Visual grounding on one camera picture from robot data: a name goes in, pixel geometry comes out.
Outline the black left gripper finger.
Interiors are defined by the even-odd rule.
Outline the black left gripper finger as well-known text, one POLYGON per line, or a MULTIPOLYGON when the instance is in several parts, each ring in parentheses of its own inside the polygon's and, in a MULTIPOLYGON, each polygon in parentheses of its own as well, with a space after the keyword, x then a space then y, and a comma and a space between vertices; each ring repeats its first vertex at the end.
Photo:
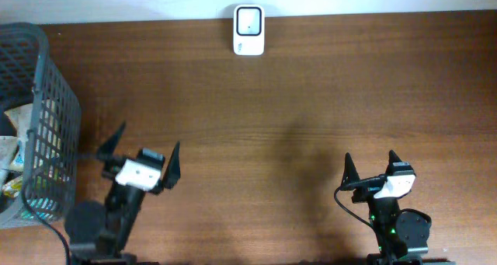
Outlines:
POLYGON ((114 151, 120 142, 120 139, 125 131, 126 122, 123 122, 118 129, 104 141, 96 151, 96 158, 100 161, 110 161, 114 159, 114 151))
POLYGON ((177 141, 172 151, 171 157, 169 158, 165 175, 162 179, 162 187, 164 189, 171 190, 181 178, 179 151, 180 151, 180 142, 177 141))

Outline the large yellow white snack bag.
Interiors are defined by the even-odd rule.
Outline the large yellow white snack bag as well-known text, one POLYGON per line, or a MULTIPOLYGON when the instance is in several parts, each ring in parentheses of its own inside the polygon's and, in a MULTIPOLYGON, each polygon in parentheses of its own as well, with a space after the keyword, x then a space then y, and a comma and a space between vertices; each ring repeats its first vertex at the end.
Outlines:
POLYGON ((16 129, 18 137, 18 150, 11 164, 9 165, 9 169, 19 173, 22 173, 24 170, 26 143, 29 140, 27 131, 30 129, 32 111, 33 104, 30 103, 18 106, 5 112, 6 116, 9 118, 12 125, 16 129))

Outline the white cosmetic tube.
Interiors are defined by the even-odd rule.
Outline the white cosmetic tube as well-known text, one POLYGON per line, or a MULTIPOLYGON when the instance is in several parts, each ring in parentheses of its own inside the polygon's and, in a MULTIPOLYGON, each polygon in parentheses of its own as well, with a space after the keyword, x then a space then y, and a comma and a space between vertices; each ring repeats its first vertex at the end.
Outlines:
POLYGON ((15 156, 18 146, 18 138, 14 136, 1 136, 1 185, 9 174, 7 168, 15 156))

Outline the green yellow snack bar wrapper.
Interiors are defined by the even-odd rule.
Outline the green yellow snack bar wrapper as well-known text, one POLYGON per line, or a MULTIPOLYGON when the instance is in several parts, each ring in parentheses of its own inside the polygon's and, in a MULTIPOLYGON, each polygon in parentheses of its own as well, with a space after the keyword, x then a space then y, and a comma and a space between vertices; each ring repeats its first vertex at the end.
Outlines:
POLYGON ((2 194, 8 198, 16 198, 19 196, 23 188, 23 178, 18 176, 2 187, 2 194))

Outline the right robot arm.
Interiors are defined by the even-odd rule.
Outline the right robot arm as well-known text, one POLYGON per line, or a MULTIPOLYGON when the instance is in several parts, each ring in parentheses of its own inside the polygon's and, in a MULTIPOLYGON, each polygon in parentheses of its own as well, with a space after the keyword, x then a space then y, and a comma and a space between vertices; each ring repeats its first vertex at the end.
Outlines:
POLYGON ((401 209, 398 201, 412 191, 416 179, 409 162, 402 161, 393 151, 388 153, 385 172, 360 178, 351 154, 344 157, 344 172, 334 191, 335 202, 349 215, 370 228, 377 240, 377 253, 366 257, 367 264, 451 264, 447 259, 425 259, 432 226, 429 215, 411 208, 401 209), (351 191, 354 204, 368 205, 368 219, 348 209, 338 193, 351 191))

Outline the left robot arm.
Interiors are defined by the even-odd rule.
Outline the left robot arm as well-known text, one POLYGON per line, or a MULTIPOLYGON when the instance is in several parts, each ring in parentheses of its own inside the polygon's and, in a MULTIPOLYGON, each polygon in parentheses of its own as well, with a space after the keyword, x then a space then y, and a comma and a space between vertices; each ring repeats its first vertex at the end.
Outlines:
POLYGON ((126 124, 89 157, 103 163, 102 177, 112 181, 105 200, 85 200, 65 217, 70 264, 136 264, 137 256, 125 253, 132 228, 148 194, 171 190, 181 178, 180 143, 170 157, 141 148, 137 155, 115 155, 126 124))

